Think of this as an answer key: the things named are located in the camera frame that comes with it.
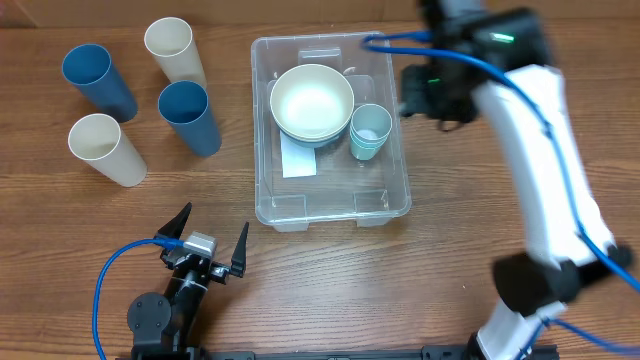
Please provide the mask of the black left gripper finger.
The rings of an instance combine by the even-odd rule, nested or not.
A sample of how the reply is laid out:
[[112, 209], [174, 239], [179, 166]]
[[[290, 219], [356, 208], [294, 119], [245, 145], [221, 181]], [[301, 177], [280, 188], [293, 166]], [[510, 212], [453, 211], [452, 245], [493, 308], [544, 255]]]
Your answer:
[[246, 222], [231, 257], [230, 274], [239, 278], [242, 278], [246, 271], [246, 243], [248, 232], [249, 223]]
[[183, 209], [156, 232], [157, 239], [179, 239], [191, 213], [192, 203], [188, 202]]

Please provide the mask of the grey small cup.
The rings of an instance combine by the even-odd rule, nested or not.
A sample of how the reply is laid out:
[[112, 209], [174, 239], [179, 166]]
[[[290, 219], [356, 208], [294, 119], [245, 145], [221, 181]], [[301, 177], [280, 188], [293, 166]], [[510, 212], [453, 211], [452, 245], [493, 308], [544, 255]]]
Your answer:
[[391, 114], [377, 104], [359, 106], [352, 114], [352, 137], [363, 144], [384, 142], [392, 130]]

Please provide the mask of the light blue small cup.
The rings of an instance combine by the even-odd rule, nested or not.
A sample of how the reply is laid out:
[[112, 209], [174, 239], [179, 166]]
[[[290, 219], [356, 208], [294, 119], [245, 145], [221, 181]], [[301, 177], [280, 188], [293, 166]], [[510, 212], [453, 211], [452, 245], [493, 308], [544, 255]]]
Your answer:
[[380, 148], [386, 142], [388, 136], [379, 136], [370, 129], [350, 132], [351, 141], [362, 148]]

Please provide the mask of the green small cup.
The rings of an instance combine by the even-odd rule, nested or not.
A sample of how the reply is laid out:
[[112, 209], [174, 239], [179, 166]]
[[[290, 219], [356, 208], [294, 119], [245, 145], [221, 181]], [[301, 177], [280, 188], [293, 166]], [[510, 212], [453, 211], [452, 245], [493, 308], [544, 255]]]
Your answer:
[[360, 161], [368, 161], [376, 156], [382, 144], [365, 144], [361, 145], [355, 141], [350, 142], [351, 154]]

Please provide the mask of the cream tall cup front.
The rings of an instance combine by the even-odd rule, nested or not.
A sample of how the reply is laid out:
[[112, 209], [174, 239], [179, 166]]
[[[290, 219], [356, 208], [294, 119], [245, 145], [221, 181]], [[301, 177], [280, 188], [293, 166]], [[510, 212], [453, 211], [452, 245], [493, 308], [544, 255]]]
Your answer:
[[122, 187], [140, 184], [148, 167], [133, 143], [110, 115], [89, 114], [70, 129], [71, 153]]

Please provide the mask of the blue bowl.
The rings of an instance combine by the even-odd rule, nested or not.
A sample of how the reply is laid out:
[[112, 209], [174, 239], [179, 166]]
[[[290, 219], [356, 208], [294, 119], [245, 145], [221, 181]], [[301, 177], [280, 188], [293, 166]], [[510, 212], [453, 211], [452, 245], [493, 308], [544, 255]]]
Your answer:
[[344, 134], [347, 123], [291, 123], [278, 124], [278, 128], [301, 146], [321, 148], [337, 141]]

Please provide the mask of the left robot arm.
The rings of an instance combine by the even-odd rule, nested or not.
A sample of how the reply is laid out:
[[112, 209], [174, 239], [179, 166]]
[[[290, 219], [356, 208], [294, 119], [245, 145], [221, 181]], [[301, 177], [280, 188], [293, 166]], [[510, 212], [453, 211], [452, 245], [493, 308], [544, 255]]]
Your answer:
[[[180, 239], [191, 209], [192, 205], [186, 204], [154, 236], [166, 242], [160, 259], [172, 275], [163, 293], [144, 293], [129, 306], [133, 359], [209, 359], [211, 355], [203, 346], [190, 343], [198, 309], [212, 282], [226, 284], [231, 276], [244, 276], [249, 225], [243, 226], [231, 263], [226, 265], [214, 260], [214, 237], [194, 232], [186, 240]], [[177, 243], [170, 245], [170, 240]]]

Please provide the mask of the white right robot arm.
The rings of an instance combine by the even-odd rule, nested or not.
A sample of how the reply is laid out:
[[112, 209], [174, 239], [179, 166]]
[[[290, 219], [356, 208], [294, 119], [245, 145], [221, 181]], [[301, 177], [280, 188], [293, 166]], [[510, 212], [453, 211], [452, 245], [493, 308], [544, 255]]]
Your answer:
[[523, 253], [496, 260], [498, 303], [469, 340], [468, 359], [531, 359], [534, 344], [578, 293], [629, 278], [590, 190], [571, 130], [562, 73], [536, 13], [481, 1], [420, 0], [416, 35], [429, 63], [402, 73], [403, 114], [463, 125], [483, 116], [512, 171], [526, 230]]

